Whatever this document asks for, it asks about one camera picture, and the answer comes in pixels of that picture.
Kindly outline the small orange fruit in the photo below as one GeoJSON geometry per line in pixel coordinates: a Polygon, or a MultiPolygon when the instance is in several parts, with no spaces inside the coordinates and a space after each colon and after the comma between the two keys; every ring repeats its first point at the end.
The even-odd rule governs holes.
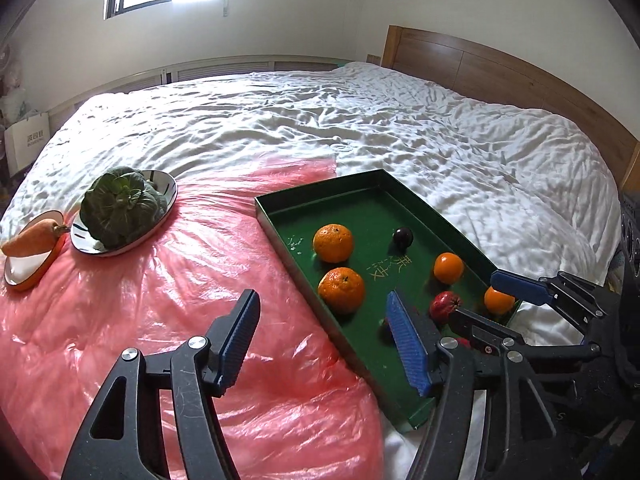
{"type": "Polygon", "coordinates": [[[507,314],[514,308],[515,298],[499,292],[492,286],[488,287],[484,295],[484,305],[488,312],[495,316],[507,314]]]}

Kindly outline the red fruit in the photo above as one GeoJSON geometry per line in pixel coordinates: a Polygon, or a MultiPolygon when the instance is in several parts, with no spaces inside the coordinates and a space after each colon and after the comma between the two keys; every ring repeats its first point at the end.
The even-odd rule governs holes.
{"type": "Polygon", "coordinates": [[[469,339],[466,339],[463,337],[456,337],[456,341],[458,344],[461,344],[463,347],[472,349],[472,344],[470,343],[469,339]]]}

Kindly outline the dark red ribbed tomato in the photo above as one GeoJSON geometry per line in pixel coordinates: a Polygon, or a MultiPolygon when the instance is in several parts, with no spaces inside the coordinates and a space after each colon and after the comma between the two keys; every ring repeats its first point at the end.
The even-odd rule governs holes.
{"type": "Polygon", "coordinates": [[[461,304],[462,299],[458,294],[451,290],[446,290],[446,292],[440,292],[434,297],[428,308],[428,315],[436,324],[446,325],[450,314],[461,304]]]}

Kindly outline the smooth orange fruit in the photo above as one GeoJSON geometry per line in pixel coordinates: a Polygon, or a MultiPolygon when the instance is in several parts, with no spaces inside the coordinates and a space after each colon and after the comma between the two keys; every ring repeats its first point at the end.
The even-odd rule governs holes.
{"type": "Polygon", "coordinates": [[[443,252],[434,261],[434,278],[445,285],[457,283],[464,270],[465,264],[463,260],[453,252],[443,252]]]}

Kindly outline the bumpy orange mandarin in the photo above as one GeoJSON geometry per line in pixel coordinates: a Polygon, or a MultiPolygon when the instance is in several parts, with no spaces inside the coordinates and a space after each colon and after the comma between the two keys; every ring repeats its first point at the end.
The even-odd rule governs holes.
{"type": "Polygon", "coordinates": [[[363,278],[356,271],[340,266],[324,274],[318,284],[317,292],[332,310],[352,314],[362,306],[366,296],[366,286],[363,278]]]}

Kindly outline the dark purple plum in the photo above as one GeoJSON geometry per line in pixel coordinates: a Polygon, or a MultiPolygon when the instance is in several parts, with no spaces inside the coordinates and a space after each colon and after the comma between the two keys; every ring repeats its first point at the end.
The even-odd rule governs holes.
{"type": "Polygon", "coordinates": [[[398,252],[405,252],[414,241],[413,232],[406,226],[401,226],[393,232],[392,241],[398,252]]]}

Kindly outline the round orange mandarin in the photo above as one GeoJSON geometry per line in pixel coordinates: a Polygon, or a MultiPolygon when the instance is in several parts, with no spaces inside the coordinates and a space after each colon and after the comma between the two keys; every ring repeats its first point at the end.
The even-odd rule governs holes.
{"type": "Polygon", "coordinates": [[[338,223],[322,226],[314,233],[312,248],[317,257],[325,263],[346,261],[354,250],[352,231],[338,223]]]}

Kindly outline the white bed quilt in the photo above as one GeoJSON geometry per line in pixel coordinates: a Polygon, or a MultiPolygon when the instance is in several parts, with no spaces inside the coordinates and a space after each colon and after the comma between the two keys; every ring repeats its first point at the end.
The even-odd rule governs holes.
{"type": "MultiPolygon", "coordinates": [[[[207,176],[267,159],[384,169],[500,268],[601,283],[620,242],[615,181],[588,136],[545,110],[485,104],[366,63],[330,72],[206,78],[95,96],[52,136],[1,220],[73,212],[115,166],[207,176]]],[[[384,470],[400,479],[417,434],[380,415],[384,470]]]]}

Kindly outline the pink plastic sheet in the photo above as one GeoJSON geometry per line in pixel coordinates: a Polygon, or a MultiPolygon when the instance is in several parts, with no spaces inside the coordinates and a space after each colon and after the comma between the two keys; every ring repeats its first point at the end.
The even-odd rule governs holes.
{"type": "Polygon", "coordinates": [[[1,293],[1,408],[49,479],[119,353],[176,348],[247,288],[262,303],[236,384],[215,403],[245,479],[378,479],[380,412],[255,217],[254,199],[326,180],[333,160],[267,159],[182,178],[160,230],[116,257],[65,246],[40,283],[1,293]]]}

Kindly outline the green tray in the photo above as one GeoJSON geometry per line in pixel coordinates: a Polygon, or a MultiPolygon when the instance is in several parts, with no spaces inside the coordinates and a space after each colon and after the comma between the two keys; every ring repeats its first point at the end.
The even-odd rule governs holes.
{"type": "Polygon", "coordinates": [[[427,421],[432,402],[412,388],[395,346],[383,335],[386,296],[397,289],[421,312],[447,285],[433,275],[436,257],[443,252],[459,256],[465,270],[450,289],[462,306],[480,315],[490,274],[495,265],[461,232],[420,196],[384,170],[294,186],[259,196],[257,220],[330,341],[348,366],[370,386],[378,406],[400,432],[427,421]],[[333,312],[317,287],[330,265],[314,248],[314,233],[339,223],[352,231],[354,250],[345,264],[363,278],[366,296],[353,314],[333,312]],[[398,252],[393,232],[406,226],[412,245],[398,252]]]}

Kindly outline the green leafy vegetable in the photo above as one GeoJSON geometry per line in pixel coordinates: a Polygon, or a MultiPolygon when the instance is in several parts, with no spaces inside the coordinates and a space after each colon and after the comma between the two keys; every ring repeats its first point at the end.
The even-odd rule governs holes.
{"type": "Polygon", "coordinates": [[[90,186],[79,218],[90,235],[106,249],[128,245],[163,218],[168,203],[141,171],[114,167],[90,186]]]}

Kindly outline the black rimmed white plate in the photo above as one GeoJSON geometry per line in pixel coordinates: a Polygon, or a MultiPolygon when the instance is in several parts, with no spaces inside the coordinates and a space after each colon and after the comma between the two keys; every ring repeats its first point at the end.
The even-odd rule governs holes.
{"type": "Polygon", "coordinates": [[[70,226],[73,248],[88,256],[114,256],[139,245],[168,218],[178,195],[162,170],[114,167],[82,196],[70,226]]]}

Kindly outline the orange carrot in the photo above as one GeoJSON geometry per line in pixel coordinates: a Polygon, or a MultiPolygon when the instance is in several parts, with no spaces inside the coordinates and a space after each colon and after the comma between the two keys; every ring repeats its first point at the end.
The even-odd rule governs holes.
{"type": "Polygon", "coordinates": [[[43,219],[25,228],[1,246],[7,257],[24,258],[50,252],[70,227],[54,219],[43,219]]]}

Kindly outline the wooden headboard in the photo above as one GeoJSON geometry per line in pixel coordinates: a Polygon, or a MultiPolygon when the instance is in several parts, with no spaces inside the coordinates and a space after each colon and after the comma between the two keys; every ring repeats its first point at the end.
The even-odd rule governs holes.
{"type": "Polygon", "coordinates": [[[380,65],[471,99],[561,115],[598,148],[622,191],[639,189],[639,141],[598,103],[533,64],[473,41],[390,25],[380,65]]]}

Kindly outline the white paper bag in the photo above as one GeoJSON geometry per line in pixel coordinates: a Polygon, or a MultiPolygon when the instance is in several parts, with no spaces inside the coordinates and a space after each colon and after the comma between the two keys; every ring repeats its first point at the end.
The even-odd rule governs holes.
{"type": "Polygon", "coordinates": [[[9,176],[30,166],[50,140],[49,115],[41,113],[16,122],[4,132],[9,176]]]}

